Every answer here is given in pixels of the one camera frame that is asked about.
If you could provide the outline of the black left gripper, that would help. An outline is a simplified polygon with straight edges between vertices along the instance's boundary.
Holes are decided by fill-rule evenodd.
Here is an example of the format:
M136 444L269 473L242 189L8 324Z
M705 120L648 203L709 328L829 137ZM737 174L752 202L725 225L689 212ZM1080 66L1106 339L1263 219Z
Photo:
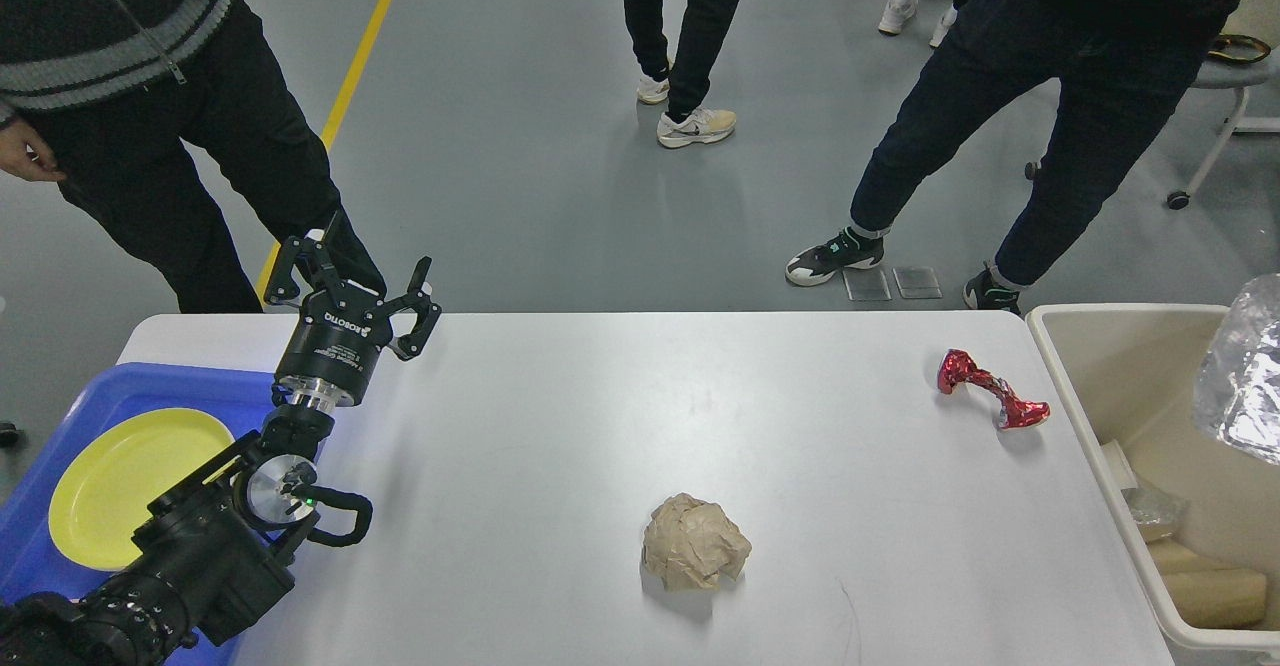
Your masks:
M339 210L323 229L293 236L280 245L262 288L268 306L300 309L300 320L274 373L271 402L307 409L362 403L383 348L401 361L420 356L439 319L428 284L433 259L422 256L406 292L384 296L343 280L326 238L346 224ZM393 316L412 313L412 327L396 334Z

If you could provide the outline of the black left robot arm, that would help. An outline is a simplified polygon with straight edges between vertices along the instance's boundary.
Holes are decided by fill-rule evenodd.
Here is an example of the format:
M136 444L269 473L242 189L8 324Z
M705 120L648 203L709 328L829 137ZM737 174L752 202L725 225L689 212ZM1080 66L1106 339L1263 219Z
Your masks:
M52 592L3 607L5 665L161 665L201 637L220 646L255 625L293 587L306 542L344 548L369 533L361 494L317 483L316 457L334 411L362 402L383 352L417 357L442 309L419 260L406 292L388 298L340 277L328 227L279 248L264 291L269 304L312 287L274 373L262 426L187 473L148 503L133 533L138 557L81 599Z

